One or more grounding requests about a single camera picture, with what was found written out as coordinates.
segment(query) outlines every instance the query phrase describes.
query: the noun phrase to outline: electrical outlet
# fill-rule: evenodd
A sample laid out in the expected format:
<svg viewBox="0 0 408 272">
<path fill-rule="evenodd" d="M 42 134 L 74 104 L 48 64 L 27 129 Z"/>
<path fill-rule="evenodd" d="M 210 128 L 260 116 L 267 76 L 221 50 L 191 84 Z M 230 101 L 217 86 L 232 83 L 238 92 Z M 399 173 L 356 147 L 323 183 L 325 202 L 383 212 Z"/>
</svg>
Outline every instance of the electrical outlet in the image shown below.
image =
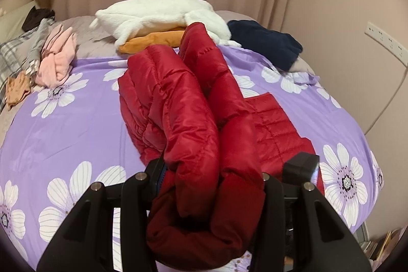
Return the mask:
<svg viewBox="0 0 408 272">
<path fill-rule="evenodd" d="M 390 51 L 405 66 L 408 66 L 408 50 L 395 38 L 377 26 L 374 26 L 371 22 L 367 23 L 366 34 Z"/>
</svg>

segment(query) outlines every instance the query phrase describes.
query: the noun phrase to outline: power socket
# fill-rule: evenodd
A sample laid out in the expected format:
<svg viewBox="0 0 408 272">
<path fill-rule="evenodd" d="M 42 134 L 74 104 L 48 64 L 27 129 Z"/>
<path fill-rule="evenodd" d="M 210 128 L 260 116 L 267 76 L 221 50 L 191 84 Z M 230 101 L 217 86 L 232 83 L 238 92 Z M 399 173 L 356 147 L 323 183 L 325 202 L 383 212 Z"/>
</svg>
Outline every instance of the power socket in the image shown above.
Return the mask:
<svg viewBox="0 0 408 272">
<path fill-rule="evenodd" d="M 388 35 L 381 28 L 374 26 L 371 22 L 367 23 L 366 34 L 390 51 L 405 66 L 408 66 L 408 50 L 395 38 Z"/>
</svg>

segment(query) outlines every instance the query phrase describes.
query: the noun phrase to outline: red puffer jacket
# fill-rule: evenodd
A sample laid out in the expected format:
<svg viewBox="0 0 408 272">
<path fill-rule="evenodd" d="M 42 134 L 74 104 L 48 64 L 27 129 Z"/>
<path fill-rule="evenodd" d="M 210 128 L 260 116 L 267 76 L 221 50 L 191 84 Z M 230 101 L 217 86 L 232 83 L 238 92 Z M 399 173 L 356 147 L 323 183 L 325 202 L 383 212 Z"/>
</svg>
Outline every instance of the red puffer jacket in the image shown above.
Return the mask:
<svg viewBox="0 0 408 272">
<path fill-rule="evenodd" d="M 274 97 L 245 99 L 202 23 L 179 55 L 153 45 L 119 78 L 128 132 L 147 165 L 164 151 L 169 168 L 149 214 L 156 259 L 182 270 L 213 269 L 248 248 L 264 202 L 263 172 L 314 153 Z"/>
</svg>

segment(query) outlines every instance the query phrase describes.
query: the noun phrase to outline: silver bolt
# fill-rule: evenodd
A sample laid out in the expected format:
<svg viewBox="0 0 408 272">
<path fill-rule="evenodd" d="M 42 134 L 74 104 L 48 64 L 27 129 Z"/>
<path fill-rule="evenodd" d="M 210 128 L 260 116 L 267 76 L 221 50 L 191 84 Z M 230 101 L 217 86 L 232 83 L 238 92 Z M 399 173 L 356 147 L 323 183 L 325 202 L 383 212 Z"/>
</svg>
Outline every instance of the silver bolt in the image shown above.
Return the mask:
<svg viewBox="0 0 408 272">
<path fill-rule="evenodd" d="M 268 181 L 270 177 L 271 176 L 268 173 L 262 172 L 262 178 L 264 178 L 264 181 Z"/>
<path fill-rule="evenodd" d="M 314 190 L 315 185 L 312 184 L 311 182 L 305 182 L 303 188 L 305 188 L 308 192 L 311 192 L 312 190 Z"/>
<path fill-rule="evenodd" d="M 139 173 L 136 173 L 135 178 L 136 180 L 143 181 L 144 179 L 147 178 L 147 174 L 144 172 L 139 172 Z"/>
<path fill-rule="evenodd" d="M 97 192 L 99 189 L 102 188 L 102 184 L 100 182 L 94 182 L 91 184 L 91 189 Z"/>
</svg>

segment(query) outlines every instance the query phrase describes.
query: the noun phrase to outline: dark blue folded garment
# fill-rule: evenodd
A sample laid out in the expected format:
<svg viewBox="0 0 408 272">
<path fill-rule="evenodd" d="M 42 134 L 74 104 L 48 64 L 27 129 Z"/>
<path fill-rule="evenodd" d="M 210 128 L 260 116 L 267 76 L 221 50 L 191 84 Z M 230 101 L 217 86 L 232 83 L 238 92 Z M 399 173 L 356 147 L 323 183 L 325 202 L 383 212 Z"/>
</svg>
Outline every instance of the dark blue folded garment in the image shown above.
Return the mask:
<svg viewBox="0 0 408 272">
<path fill-rule="evenodd" d="M 228 22 L 233 41 L 266 57 L 274 66 L 289 71 L 303 47 L 291 35 L 268 30 L 253 20 Z"/>
</svg>

